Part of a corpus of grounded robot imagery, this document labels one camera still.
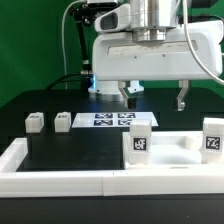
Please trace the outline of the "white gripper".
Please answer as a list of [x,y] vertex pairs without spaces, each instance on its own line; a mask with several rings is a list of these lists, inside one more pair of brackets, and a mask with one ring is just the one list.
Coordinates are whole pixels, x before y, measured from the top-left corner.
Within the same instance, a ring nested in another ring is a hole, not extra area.
[[119,81],[127,109],[136,108],[132,80],[180,80],[175,109],[185,109],[189,80],[218,78],[222,71],[220,20],[178,20],[176,3],[126,3],[95,20],[93,74]]

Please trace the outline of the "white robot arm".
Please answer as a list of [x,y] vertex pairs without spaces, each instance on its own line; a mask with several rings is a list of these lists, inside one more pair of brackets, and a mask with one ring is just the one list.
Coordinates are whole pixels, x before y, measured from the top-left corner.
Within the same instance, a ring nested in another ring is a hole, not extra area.
[[224,21],[190,20],[190,8],[210,7],[218,0],[129,0],[95,20],[91,96],[134,106],[141,80],[177,80],[176,109],[192,80],[220,84]]

